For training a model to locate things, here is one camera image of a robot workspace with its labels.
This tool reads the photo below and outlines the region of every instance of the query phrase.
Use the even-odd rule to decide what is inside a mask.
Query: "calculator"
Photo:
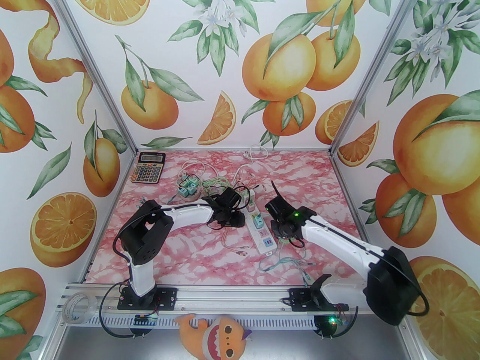
[[[157,184],[164,163],[165,154],[162,152],[140,152],[131,178],[132,183]]]

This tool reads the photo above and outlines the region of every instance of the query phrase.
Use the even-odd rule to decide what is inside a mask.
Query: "pink marble table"
[[[134,184],[127,181],[118,200],[108,228],[86,276],[88,283],[115,283],[128,277],[125,260],[115,255],[112,242],[122,225],[137,211],[142,199],[154,199],[166,204],[176,192],[177,175],[182,164],[199,159],[217,168],[230,181],[237,168],[250,159],[244,151],[166,151],[166,164],[158,185]],[[189,173],[197,173],[202,166],[194,166]],[[202,179],[213,177],[207,169]],[[240,179],[255,189],[258,208],[265,212],[265,204],[275,197],[270,180],[294,207],[313,209],[337,227],[358,237],[345,197],[334,174],[329,157],[324,151],[272,151],[265,160],[255,161],[243,168]],[[281,264],[263,273],[259,255],[247,227],[230,228],[226,243],[229,246],[248,246],[243,257],[222,245],[225,230],[215,231],[206,225],[187,226],[170,233],[160,254],[154,259],[154,277],[158,284],[171,285],[303,285],[302,276],[293,264]],[[358,274],[344,262],[321,247],[305,243],[306,250],[287,244],[281,257],[300,258],[305,252],[309,265],[305,271],[315,281],[323,273],[340,278],[358,279]],[[262,262],[262,268],[276,263],[278,254]]]

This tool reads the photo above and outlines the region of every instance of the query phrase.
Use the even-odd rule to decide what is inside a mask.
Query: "pink marble surface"
[[[115,283],[128,277],[124,259],[112,250],[115,235],[137,211],[142,199],[154,199],[159,204],[166,204],[176,192],[180,167],[192,158],[210,163],[230,181],[237,168],[250,161],[244,156],[244,151],[238,150],[166,151],[166,164],[158,185],[127,181],[87,274],[87,282]],[[202,166],[194,166],[189,173],[199,174],[201,170]],[[213,175],[208,168],[202,179]],[[268,158],[243,168],[239,177],[250,187],[260,184],[255,189],[255,202],[261,212],[266,212],[265,204],[275,197],[270,184],[273,179],[278,190],[294,207],[307,206],[335,226],[358,236],[326,152],[272,151]],[[269,218],[265,218],[265,221],[270,225]],[[246,257],[223,247],[221,238],[224,232],[225,229],[215,231],[206,225],[187,226],[171,232],[160,254],[154,259],[156,282],[172,285],[303,285],[302,276],[293,264],[281,264],[266,273],[259,270],[259,261],[265,256],[257,252],[247,227],[230,228],[226,240],[229,246],[249,246],[245,249]],[[313,281],[323,273],[340,278],[358,278],[352,268],[323,248],[308,242],[305,248],[304,251],[288,244],[281,251],[281,257],[300,258],[305,254],[307,262],[317,263],[304,267]],[[277,260],[278,254],[274,254],[262,262],[262,268],[271,266]]]

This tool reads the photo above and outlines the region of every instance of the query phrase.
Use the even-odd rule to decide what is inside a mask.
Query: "power strip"
[[[250,190],[251,197],[255,196],[255,192]],[[260,216],[260,211],[258,210],[257,204],[252,202],[253,206],[242,209],[242,213],[245,215],[245,224],[250,231],[250,236],[252,237],[259,254],[266,254],[270,256],[272,252],[276,249],[276,242],[270,233],[270,230],[267,228],[265,221],[260,228],[257,228],[254,223],[254,218]]]

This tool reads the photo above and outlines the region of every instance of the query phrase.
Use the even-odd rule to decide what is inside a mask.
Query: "orange plush toy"
[[[245,352],[245,339],[252,333],[228,316],[218,317],[211,326],[205,319],[198,328],[190,326],[194,314],[179,316],[180,340],[189,353],[199,360],[238,360]]]

